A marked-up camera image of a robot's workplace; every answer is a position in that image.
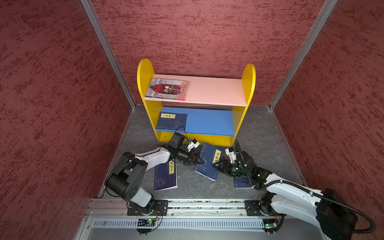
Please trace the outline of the pink Hamlet picture book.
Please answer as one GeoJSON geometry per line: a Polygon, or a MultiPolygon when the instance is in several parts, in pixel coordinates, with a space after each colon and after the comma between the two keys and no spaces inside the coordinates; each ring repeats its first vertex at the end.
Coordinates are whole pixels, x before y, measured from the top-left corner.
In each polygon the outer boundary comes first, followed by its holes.
{"type": "Polygon", "coordinates": [[[152,78],[145,97],[184,101],[189,85],[188,81],[152,78]]]}

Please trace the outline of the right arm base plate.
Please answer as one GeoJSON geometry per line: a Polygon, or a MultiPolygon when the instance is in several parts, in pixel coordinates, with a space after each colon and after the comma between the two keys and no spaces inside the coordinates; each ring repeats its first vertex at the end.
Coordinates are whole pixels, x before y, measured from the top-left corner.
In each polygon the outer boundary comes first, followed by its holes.
{"type": "Polygon", "coordinates": [[[284,214],[276,212],[270,203],[265,201],[246,200],[245,209],[247,216],[281,217],[284,214]]]}

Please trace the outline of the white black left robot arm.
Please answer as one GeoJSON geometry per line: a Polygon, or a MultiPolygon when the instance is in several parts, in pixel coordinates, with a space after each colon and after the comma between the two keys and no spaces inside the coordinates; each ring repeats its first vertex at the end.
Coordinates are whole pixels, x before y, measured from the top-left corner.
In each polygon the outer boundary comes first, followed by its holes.
{"type": "Polygon", "coordinates": [[[186,135],[175,133],[168,144],[160,145],[153,151],[136,155],[124,153],[106,177],[106,190],[150,214],[155,209],[155,197],[142,187],[147,170],[171,161],[181,161],[184,165],[204,163],[196,151],[200,143],[193,139],[184,146],[186,139],[186,135]]]}

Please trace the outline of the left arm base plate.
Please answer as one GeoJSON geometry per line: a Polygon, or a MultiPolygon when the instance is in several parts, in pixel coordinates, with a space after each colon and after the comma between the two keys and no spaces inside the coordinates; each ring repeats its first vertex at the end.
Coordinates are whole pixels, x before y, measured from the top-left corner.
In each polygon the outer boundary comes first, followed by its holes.
{"type": "Polygon", "coordinates": [[[166,216],[168,205],[168,200],[153,200],[150,201],[146,207],[141,207],[136,203],[129,202],[127,215],[135,217],[166,216]]]}

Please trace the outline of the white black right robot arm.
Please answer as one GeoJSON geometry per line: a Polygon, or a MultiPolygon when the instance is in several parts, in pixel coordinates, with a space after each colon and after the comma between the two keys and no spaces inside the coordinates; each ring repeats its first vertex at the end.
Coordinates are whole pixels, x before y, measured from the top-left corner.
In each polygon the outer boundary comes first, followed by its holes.
{"type": "Polygon", "coordinates": [[[247,208],[264,216],[288,215],[322,230],[330,240],[350,240],[358,217],[333,190],[314,190],[287,181],[269,170],[258,167],[245,151],[231,153],[230,159],[214,157],[213,167],[230,177],[245,177],[253,189],[265,194],[256,207],[247,208]]]}

